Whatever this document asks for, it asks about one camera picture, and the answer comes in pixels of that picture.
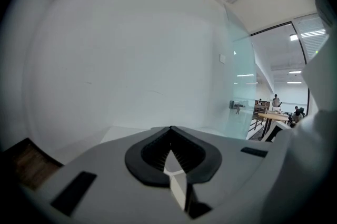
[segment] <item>wooden table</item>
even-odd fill
[[[263,133],[262,133],[262,137],[261,138],[263,138],[264,135],[269,130],[270,124],[271,124],[272,120],[274,120],[274,121],[282,121],[282,122],[284,121],[285,123],[287,123],[287,121],[288,121],[288,116],[281,115],[281,114],[259,113],[258,116],[266,118],[266,122],[265,122],[265,125],[264,125],[264,129],[263,129]]]

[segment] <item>white device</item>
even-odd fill
[[[272,122],[268,132],[266,133],[266,135],[263,137],[261,141],[262,142],[273,142],[276,137],[276,134],[284,129],[290,129],[290,126],[280,121]]]

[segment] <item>table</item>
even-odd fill
[[[287,123],[288,121],[288,116],[285,115],[281,115],[281,114],[272,114],[272,113],[259,113],[257,114],[259,117],[263,117],[266,118],[266,122],[264,125],[264,129],[263,129],[263,133],[262,133],[262,137],[264,137],[264,135],[267,133],[267,131],[270,128],[270,124],[272,122],[272,120],[274,121],[284,121],[285,123]]]

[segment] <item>black slot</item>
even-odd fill
[[[255,155],[257,157],[262,157],[262,158],[265,158],[265,156],[268,154],[267,151],[249,148],[249,147],[242,148],[241,152],[244,152],[244,153],[247,153],[247,154],[252,154],[252,155]]]
[[[70,216],[96,177],[96,174],[81,172],[56,199],[52,201],[51,205],[63,214]]]

